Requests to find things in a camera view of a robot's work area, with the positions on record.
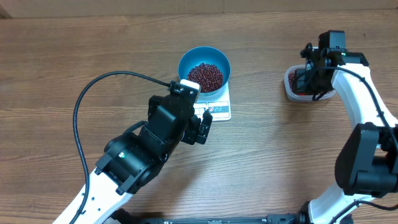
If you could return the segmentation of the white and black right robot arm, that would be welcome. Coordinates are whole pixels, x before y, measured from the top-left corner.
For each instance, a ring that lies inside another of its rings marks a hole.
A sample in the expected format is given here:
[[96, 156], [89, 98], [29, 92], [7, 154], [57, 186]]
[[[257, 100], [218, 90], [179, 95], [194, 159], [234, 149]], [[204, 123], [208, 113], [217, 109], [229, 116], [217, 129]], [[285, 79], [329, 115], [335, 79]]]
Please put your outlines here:
[[308, 43], [300, 55], [305, 65], [285, 73], [288, 99], [319, 101], [337, 92], [353, 130], [336, 159], [335, 182], [302, 207], [296, 223], [352, 223], [349, 214], [361, 205], [397, 210], [373, 203], [397, 192], [397, 118], [378, 94], [366, 57], [348, 51], [340, 30], [320, 34], [318, 47]]

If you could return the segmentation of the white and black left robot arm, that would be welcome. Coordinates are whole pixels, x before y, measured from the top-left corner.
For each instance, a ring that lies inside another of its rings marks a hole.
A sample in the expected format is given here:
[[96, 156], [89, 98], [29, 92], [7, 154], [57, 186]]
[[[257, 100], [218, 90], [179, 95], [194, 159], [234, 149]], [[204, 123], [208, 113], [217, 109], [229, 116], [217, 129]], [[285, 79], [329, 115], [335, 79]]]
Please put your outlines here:
[[197, 117], [193, 101], [177, 95], [152, 96], [148, 120], [107, 143], [83, 187], [56, 223], [104, 223], [154, 179], [179, 142], [204, 144], [212, 115]]

